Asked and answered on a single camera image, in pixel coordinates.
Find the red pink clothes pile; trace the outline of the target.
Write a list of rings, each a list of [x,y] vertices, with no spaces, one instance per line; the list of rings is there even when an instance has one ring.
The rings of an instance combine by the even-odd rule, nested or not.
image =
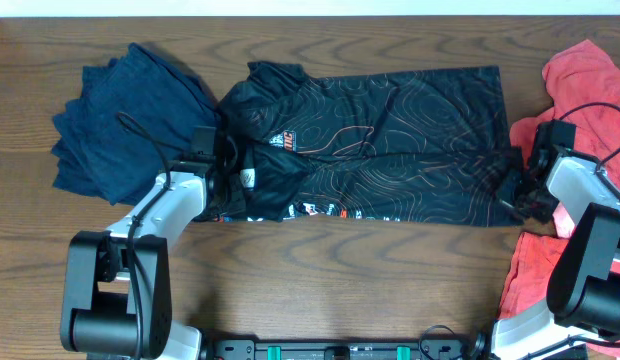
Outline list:
[[[589,40],[554,55],[543,68],[542,76],[553,107],[536,117],[515,122],[510,130],[511,143],[522,148],[525,159],[532,154],[533,131],[538,125],[589,102],[620,106],[620,69]],[[568,121],[576,125],[578,152],[601,159],[620,145],[620,114],[613,109],[580,110],[570,115]],[[520,234],[500,300],[501,320],[523,313],[545,297],[551,272],[576,227],[563,206],[554,210],[553,221],[555,237]]]

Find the folded navy blue garment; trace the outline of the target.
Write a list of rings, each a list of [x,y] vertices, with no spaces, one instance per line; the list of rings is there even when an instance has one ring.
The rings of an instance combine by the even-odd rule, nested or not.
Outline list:
[[[132,43],[105,66],[86,66],[78,98],[53,118],[60,135],[54,187],[137,204],[166,160],[190,147],[198,126],[219,117],[199,81]]]

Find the black patterned sports jersey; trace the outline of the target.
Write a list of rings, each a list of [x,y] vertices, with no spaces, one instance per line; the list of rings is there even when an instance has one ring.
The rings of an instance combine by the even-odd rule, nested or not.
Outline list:
[[[253,62],[218,110],[249,220],[520,224],[497,196],[521,153],[495,66],[314,78]]]

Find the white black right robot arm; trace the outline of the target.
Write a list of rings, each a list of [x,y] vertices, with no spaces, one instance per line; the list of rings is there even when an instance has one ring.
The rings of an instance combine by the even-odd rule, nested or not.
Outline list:
[[[620,191],[599,160],[574,149],[576,127],[537,127],[525,170],[510,171],[497,192],[513,215],[541,222],[564,206],[576,227],[553,267],[545,297],[494,324],[492,359],[544,359],[571,347],[620,348]]]

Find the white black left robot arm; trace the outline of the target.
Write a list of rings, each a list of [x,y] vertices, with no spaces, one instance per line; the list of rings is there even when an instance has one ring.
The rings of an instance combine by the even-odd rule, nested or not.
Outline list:
[[[149,193],[102,232],[80,231],[68,248],[60,341],[90,359],[199,359],[200,330],[172,318],[169,251],[212,205],[242,196],[245,147],[226,132],[198,127],[191,149]]]

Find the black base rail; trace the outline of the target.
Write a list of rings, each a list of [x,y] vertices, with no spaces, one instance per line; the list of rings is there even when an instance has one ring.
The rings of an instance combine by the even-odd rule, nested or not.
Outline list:
[[[205,344],[200,354],[162,355],[161,359],[202,360],[421,360],[496,359],[493,355],[468,355],[460,340],[428,339],[421,343],[255,342],[224,340]]]

